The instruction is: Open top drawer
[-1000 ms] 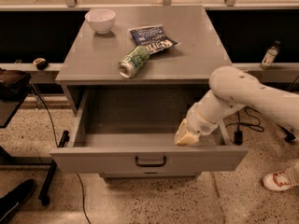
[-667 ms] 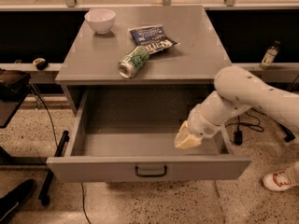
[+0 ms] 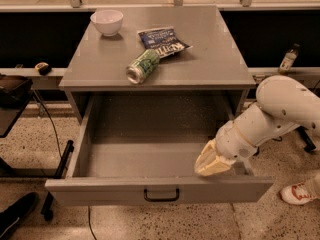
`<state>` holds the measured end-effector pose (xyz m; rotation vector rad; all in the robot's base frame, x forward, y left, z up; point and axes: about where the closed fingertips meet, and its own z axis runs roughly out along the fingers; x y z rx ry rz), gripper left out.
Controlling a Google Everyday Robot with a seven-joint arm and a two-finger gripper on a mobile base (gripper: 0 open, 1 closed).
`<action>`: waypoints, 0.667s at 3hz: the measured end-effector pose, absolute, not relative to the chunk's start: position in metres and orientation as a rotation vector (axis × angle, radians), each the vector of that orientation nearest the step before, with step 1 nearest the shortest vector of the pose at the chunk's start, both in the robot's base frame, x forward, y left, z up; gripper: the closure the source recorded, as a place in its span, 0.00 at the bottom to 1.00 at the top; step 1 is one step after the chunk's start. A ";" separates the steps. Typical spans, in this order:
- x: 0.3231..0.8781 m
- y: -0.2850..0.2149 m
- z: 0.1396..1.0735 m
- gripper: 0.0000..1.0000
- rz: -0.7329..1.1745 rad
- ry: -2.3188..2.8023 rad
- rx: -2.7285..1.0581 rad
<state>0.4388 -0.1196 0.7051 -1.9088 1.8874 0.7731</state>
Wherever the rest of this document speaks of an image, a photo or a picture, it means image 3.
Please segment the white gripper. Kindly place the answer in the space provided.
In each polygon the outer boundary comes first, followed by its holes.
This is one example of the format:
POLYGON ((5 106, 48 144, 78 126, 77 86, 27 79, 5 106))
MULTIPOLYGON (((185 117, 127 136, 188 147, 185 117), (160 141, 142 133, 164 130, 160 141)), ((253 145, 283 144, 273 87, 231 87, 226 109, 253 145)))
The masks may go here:
POLYGON ((228 121, 210 140, 196 159, 194 170, 200 176, 211 176, 231 169, 235 160, 243 161, 256 154, 258 148, 249 143, 234 125, 228 121))

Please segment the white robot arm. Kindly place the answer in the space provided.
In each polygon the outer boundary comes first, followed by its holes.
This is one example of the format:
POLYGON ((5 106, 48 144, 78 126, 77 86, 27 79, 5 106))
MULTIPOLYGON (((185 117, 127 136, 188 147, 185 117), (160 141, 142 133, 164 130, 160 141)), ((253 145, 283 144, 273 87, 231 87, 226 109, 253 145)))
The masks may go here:
POLYGON ((300 126, 320 134, 320 98, 290 77, 268 77, 257 87, 256 101, 220 127, 206 144, 194 171, 201 176, 228 171, 266 141, 300 126))

